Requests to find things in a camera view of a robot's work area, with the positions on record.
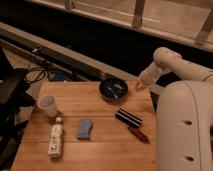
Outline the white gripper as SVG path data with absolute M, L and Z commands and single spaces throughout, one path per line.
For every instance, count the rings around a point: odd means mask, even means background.
M 140 91 L 146 87 L 154 85 L 162 75 L 167 73 L 165 67 L 159 66 L 152 62 L 145 70 L 143 70 L 137 78 L 135 90 Z

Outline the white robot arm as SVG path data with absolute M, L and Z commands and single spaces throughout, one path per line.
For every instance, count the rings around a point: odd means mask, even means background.
M 167 85 L 158 98 L 156 170 L 213 171 L 213 69 L 160 47 L 139 75 L 136 88 L 150 87 L 169 72 L 179 80 Z

